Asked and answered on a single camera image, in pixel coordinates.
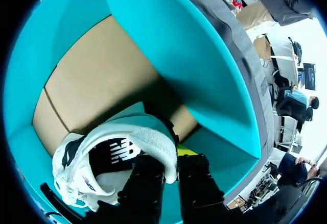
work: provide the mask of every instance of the shoe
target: shoe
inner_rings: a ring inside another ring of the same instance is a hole
[[[134,158],[142,152],[163,164],[166,183],[176,180],[175,142],[152,115],[116,118],[85,136],[69,133],[53,156],[55,188],[67,205],[93,211],[99,200],[114,205],[130,177]]]

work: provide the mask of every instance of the new balance logo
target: new balance logo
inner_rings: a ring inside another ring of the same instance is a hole
[[[113,146],[110,151],[114,151],[111,153],[112,164],[118,163],[119,159],[125,161],[135,158],[141,152],[141,149],[131,143],[128,139],[122,140],[121,143],[113,143],[110,146]]]

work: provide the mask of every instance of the cardboard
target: cardboard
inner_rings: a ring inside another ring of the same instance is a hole
[[[33,126],[51,155],[68,132],[86,134],[136,102],[170,119],[180,140],[197,126],[180,98],[112,16],[67,51],[45,90],[50,101],[43,92]]]
[[[227,205],[227,207],[231,210],[237,207],[240,208],[243,205],[245,205],[245,201],[240,197],[236,197]]]
[[[260,58],[262,58],[263,60],[271,59],[270,44],[265,37],[256,39],[253,45]]]
[[[34,112],[32,125],[48,153],[53,156],[68,130],[60,121],[45,90],[42,90]]]

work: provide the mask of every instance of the blue shirt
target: blue shirt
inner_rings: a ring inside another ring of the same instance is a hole
[[[284,93],[284,97],[288,96],[297,100],[300,103],[303,103],[304,105],[306,105],[307,108],[309,107],[309,100],[307,96],[304,95],[302,92],[298,90],[294,90],[293,92],[291,92],[290,90],[286,90]]]

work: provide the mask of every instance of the office chair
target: office chair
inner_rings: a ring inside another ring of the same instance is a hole
[[[304,123],[307,120],[307,108],[306,106],[291,98],[284,97],[284,91],[291,89],[291,87],[284,87],[279,89],[276,112],[278,116],[290,116],[295,120]]]

